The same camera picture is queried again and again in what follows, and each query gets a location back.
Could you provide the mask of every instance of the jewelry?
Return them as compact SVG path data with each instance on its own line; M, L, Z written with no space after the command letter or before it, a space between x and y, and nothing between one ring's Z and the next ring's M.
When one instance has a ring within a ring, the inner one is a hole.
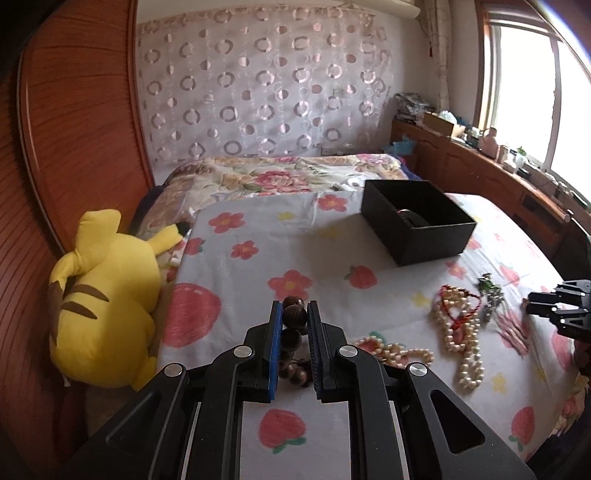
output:
M406 364L402 363L402 359L409 356L420 358L427 366L430 366L435 360L435 355L427 348L406 350L406 347L401 343L383 343L375 335L357 340L355 346L371 353L381 364L387 364L391 367L406 368Z
M481 297L470 293L465 288L444 285L439 290L440 300L435 302L433 313L444 333L444 344L451 353L461 353L459 382L463 388L476 388L484 379L484 367L480 354L480 341L478 330L478 309L482 302ZM476 307L472 307L469 298L478 300ZM453 317L451 309L459 311L457 317Z
M493 312L503 303L505 295L500 286L495 285L491 280L492 275L485 273L478 278L478 292L482 297L486 296L486 304L484 307L484 321L490 321Z

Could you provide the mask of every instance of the floral bed sheet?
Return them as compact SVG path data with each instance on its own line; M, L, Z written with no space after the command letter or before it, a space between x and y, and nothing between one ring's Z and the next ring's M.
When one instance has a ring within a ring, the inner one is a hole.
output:
M210 157L177 168L147 213L138 236L149 238L181 220L193 223L207 205L223 200L339 186L361 189L367 179L406 180L400 161L386 154L343 157Z
M250 326L267 321L274 299L316 299L323 320L341 326L351 341L373 334L433 351L433 371L527 460L553 431L577 378L572 341L548 320L521 311L523 297L552 288L560 277L491 202L451 197L478 222L464 253L400 268L360 216L361 192L207 207L178 271L159 367L208 364L240 344ZM506 302L479 334L485 380L466 393L457 386L460 358L444 352L430 309L442 284L475 291L485 272L502 286ZM525 349L511 342L511 328L524 335ZM306 349L304 343L297 356ZM288 479L349 478L347 407L322 405L313 388L283 380L272 404L247 404L241 478L278 471Z

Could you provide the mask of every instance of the floral blanket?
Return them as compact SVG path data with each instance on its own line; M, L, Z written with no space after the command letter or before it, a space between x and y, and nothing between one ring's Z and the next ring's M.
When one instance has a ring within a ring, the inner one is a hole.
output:
M149 238L180 220L193 223L223 200L296 192L360 190L365 180L406 180L400 161L385 154L344 157L210 157L177 168L150 209L138 236Z

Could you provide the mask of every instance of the red string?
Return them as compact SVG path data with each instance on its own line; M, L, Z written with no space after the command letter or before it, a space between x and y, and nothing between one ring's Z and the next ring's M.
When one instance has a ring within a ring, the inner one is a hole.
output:
M458 290L460 290L465 297L472 297L473 299L478 299L478 304L472 310L469 310L466 316L462 316L462 314L459 314L456 319L452 316L452 314L449 311L449 308L447 307L447 305L445 305L445 302L443 301L443 294L446 292L446 290L451 290L452 288L453 287L449 285L442 286L439 290L439 297L441 298L441 308L443 309L447 317L452 321L452 330L458 330L458 328L462 326L462 323L468 322L470 320L470 317L478 311L480 305L482 304L482 297L479 295L474 295L473 293L467 291L465 288L458 288Z

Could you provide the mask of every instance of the wall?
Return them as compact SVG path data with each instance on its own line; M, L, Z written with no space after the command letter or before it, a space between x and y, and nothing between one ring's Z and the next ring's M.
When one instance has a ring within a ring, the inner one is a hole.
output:
M474 0L450 0L452 57L449 89L452 111L468 123L474 119L478 89L478 24Z

